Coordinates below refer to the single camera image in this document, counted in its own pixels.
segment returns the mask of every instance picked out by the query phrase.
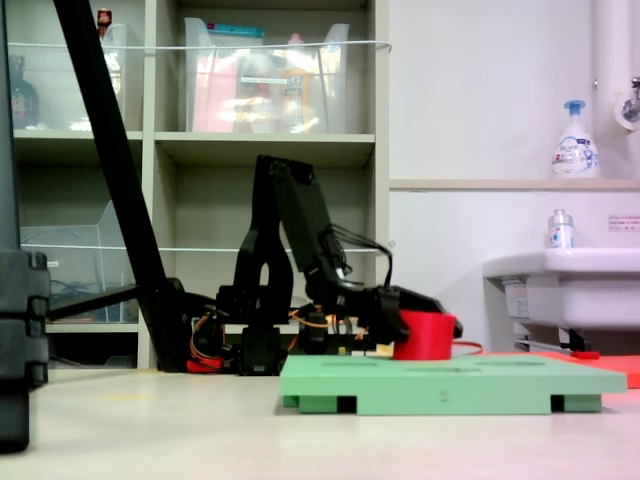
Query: soap dispenser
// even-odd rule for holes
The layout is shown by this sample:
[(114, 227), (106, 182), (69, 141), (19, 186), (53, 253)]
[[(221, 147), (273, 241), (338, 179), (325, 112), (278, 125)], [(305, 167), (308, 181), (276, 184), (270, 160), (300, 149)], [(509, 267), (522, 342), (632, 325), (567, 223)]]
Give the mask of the soap dispenser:
[(600, 155), (593, 138), (580, 121), (580, 111), (586, 106), (582, 100), (564, 104), (569, 110), (569, 124), (560, 137), (551, 163), (554, 178), (599, 178)]

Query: clear plastic container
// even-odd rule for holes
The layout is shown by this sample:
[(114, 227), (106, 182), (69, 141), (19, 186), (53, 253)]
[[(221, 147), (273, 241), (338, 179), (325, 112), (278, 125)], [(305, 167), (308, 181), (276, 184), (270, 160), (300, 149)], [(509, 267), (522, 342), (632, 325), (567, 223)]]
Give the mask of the clear plastic container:
[[(47, 256), (52, 307), (134, 283), (112, 202), (96, 225), (22, 227), (20, 242)], [(131, 300), (63, 321), (135, 323), (138, 305)]]
[[(346, 133), (344, 45), (215, 49), (202, 20), (185, 27), (187, 46), (203, 47), (187, 50), (187, 131)], [(348, 30), (334, 25), (325, 41)]]
[[(111, 25), (103, 39), (107, 67), (127, 130), (142, 129), (144, 51), (117, 47), (136, 45), (141, 42), (127, 25)], [(37, 97), (36, 118), (22, 128), (91, 131), (66, 48), (9, 46), (9, 55), (24, 58), (23, 80), (33, 87)]]

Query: white sink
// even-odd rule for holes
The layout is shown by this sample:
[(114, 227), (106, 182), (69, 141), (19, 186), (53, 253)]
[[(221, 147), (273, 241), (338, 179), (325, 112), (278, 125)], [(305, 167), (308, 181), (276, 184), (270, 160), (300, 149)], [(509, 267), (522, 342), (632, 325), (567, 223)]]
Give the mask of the white sink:
[(491, 260), (483, 275), (503, 282), (508, 302), (518, 295), (518, 312), (510, 309), (517, 320), (640, 329), (640, 249), (548, 249)]

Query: green board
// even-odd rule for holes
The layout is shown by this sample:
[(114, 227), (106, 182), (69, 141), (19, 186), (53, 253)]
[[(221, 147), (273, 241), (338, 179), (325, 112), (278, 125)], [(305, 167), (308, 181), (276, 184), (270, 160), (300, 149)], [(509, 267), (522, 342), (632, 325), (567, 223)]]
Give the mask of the green board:
[(399, 362), (290, 356), (280, 374), (285, 408), (360, 415), (599, 412), (602, 393), (626, 392), (624, 374), (535, 355)]

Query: pipe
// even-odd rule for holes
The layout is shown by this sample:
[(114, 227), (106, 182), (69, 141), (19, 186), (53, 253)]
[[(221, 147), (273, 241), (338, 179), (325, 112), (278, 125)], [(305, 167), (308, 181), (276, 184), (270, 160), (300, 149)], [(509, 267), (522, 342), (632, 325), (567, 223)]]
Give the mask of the pipe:
[(594, 50), (598, 87), (594, 96), (594, 135), (605, 177), (632, 174), (628, 131), (615, 111), (631, 98), (632, 0), (594, 0)]

